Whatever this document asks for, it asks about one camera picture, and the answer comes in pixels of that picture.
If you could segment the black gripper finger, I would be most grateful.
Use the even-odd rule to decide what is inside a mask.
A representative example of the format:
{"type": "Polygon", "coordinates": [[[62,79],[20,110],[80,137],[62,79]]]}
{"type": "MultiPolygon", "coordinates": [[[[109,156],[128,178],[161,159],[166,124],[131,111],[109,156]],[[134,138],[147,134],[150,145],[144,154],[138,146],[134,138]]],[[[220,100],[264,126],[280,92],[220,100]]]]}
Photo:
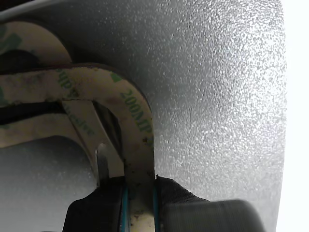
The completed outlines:
{"type": "Polygon", "coordinates": [[[161,231],[160,212],[170,204],[209,202],[182,187],[175,180],[157,175],[153,188],[153,207],[155,231],[161,231]]]}
{"type": "Polygon", "coordinates": [[[111,177],[108,155],[100,144],[96,150],[98,186],[88,196],[75,200],[67,209],[64,232],[128,232],[129,203],[125,177],[111,177]]]}

